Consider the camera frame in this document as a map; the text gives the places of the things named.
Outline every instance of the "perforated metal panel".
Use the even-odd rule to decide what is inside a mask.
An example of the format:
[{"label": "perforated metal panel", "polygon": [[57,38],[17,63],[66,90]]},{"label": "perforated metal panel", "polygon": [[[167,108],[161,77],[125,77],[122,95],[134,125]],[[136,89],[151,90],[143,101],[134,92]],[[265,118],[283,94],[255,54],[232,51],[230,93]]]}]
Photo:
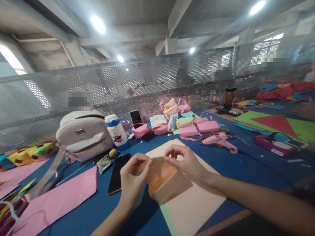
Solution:
[{"label": "perforated metal panel", "polygon": [[[292,39],[282,39],[277,50],[289,51],[291,64],[314,62],[314,39],[298,39],[303,44],[298,53]],[[269,43],[271,50],[274,41]],[[132,124],[130,111],[139,110],[149,123],[149,117],[162,114],[159,105],[169,97],[184,98],[195,112],[221,104],[225,88],[232,85],[238,87],[237,99],[252,97],[257,85],[274,72],[253,65],[258,47],[248,44],[2,78],[0,149],[53,140],[69,112],[63,107],[65,92],[93,93],[93,108],[118,115],[126,130]]]}]

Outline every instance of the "red paper triangle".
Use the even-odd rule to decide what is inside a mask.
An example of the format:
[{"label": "red paper triangle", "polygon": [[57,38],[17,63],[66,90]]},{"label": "red paper triangle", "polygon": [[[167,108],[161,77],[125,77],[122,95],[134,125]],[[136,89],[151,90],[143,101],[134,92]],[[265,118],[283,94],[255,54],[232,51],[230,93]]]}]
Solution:
[{"label": "red paper triangle", "polygon": [[262,125],[268,126],[270,128],[276,129],[281,133],[285,133],[297,138],[297,135],[295,134],[285,115],[259,117],[253,118],[251,120],[256,121]]}]

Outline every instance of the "person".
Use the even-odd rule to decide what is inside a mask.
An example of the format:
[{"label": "person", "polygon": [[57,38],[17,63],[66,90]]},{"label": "person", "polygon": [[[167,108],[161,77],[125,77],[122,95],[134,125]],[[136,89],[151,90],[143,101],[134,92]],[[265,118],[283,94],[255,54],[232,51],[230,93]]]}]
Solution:
[{"label": "person", "polygon": [[195,82],[195,80],[187,73],[188,66],[189,66],[189,61],[187,58],[183,58],[180,60],[180,66],[176,75],[177,87],[192,85]]},{"label": "person", "polygon": [[[215,189],[242,204],[282,229],[298,235],[315,235],[315,207],[288,194],[266,187],[230,179],[206,170],[189,147],[172,145],[165,151],[165,161],[181,169],[205,189]],[[121,169],[121,198],[118,206],[92,233],[92,236],[115,235],[137,205],[152,160],[136,176],[138,166],[150,160],[137,153]]]},{"label": "person", "polygon": [[315,121],[315,103],[300,103],[293,109],[295,115]]}]

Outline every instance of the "smartphone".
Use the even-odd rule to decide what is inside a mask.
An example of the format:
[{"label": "smartphone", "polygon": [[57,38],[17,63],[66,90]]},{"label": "smartphone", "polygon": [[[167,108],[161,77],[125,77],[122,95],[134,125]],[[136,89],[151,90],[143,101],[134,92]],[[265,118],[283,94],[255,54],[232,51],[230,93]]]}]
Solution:
[{"label": "smartphone", "polygon": [[139,111],[130,112],[131,120],[133,124],[142,123]]},{"label": "smartphone", "polygon": [[113,195],[114,193],[121,191],[120,169],[129,161],[130,158],[130,154],[125,154],[115,159],[113,172],[107,191],[108,195]]}]

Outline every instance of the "hand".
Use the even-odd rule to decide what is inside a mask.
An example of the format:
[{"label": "hand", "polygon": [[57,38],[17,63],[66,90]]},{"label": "hand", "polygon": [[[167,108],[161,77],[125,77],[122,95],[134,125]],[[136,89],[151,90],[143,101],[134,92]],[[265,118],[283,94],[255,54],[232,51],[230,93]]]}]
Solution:
[{"label": "hand", "polygon": [[[176,160],[178,155],[183,156],[184,159],[182,161]],[[181,169],[195,180],[202,181],[209,174],[209,171],[200,164],[189,147],[172,145],[165,151],[164,156],[165,161]]]},{"label": "hand", "polygon": [[315,103],[300,103],[293,111],[301,118],[315,121]]},{"label": "hand", "polygon": [[[145,161],[148,162],[144,171],[137,176],[138,167]],[[151,164],[150,157],[137,153],[121,168],[121,197],[118,205],[122,206],[123,209],[133,211],[136,207],[145,179],[150,173]]]}]

